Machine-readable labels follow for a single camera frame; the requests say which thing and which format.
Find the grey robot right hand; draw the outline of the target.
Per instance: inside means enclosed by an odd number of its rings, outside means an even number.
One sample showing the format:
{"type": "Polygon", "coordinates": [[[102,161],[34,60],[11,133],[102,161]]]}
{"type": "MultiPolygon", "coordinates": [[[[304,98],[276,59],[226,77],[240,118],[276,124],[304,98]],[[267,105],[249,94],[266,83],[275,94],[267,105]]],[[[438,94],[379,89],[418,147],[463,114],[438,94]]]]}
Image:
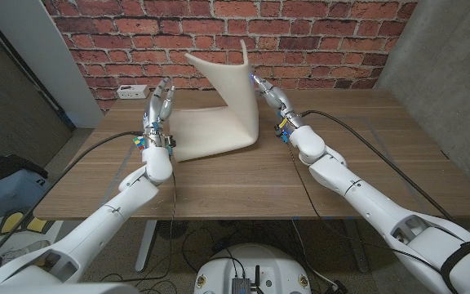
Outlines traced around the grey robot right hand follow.
{"type": "Polygon", "coordinates": [[[283,90],[257,75],[252,74],[251,77],[258,86],[260,95],[281,119],[275,126],[276,132],[280,131],[282,135],[289,136],[294,130],[304,125],[302,118],[294,111],[283,90]]]}

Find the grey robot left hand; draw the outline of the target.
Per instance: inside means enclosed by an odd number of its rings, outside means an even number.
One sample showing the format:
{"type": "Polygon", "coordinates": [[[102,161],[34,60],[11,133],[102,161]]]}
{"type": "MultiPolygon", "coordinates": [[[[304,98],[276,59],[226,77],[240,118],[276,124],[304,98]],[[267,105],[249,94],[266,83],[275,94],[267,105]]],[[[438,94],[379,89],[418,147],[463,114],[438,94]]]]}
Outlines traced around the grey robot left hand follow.
{"type": "Polygon", "coordinates": [[[142,120],[144,147],[166,147],[167,139],[163,134],[163,123],[172,111],[175,86],[170,78],[160,81],[150,96],[142,120]]]}

